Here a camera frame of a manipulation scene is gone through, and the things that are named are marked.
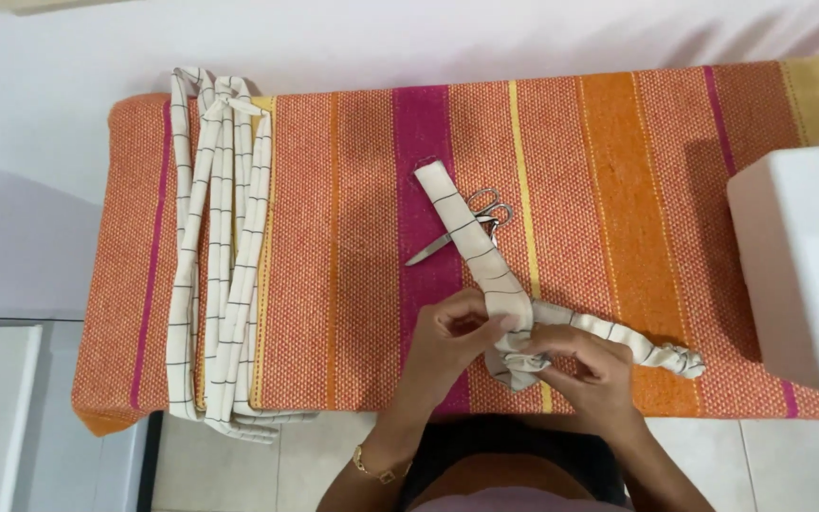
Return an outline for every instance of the finger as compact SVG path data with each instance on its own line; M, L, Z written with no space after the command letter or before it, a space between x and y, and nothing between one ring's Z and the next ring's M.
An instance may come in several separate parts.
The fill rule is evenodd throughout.
M461 336L461 343L470 343L482 350L497 343L501 337L517 325L519 318L516 314L495 315L483 325L469 334Z
M565 355L586 365L596 377L603 379L620 365L618 357L605 349L599 336L570 325L545 325L533 332L532 342L524 354Z
M546 366L544 370L536 372L536 376L563 394L565 398L573 395L582 386L582 383L576 377L567 375L554 366Z
M489 317L485 309L485 295L475 288L465 288L434 305L435 319L450 323L454 319L468 315Z

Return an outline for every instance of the gold bracelet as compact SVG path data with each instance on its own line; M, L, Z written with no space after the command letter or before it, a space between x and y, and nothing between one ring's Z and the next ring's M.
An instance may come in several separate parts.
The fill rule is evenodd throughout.
M365 468L365 465L362 464L362 445L357 446L356 449L353 451L353 464L355 464L358 470L361 471L362 473L365 473L366 475L371 475L371 473L369 473L369 470ZM407 466L407 470L403 472L404 476L406 476L407 473L410 472L409 470L411 466L412 461L409 461L409 466ZM397 479L397 476L394 475L394 472L389 469L384 473L381 473L380 475L376 475L375 477L382 484L389 484Z

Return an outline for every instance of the orange striped rug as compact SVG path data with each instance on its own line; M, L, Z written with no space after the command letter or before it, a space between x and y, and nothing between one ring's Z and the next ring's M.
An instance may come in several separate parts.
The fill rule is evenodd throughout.
M100 435L166 407L168 101L127 99L109 118L72 395ZM768 151L819 140L819 57L254 102L273 112L275 148L252 406L389 401L419 308L472 285L456 250L402 266L443 231L411 174L437 157L464 195L495 187L516 208L500 245L532 296L703 354L692 381L635 368L643 413L819 418L818 392L764 371L725 199ZM478 361L439 410L571 408L545 386L511 394Z

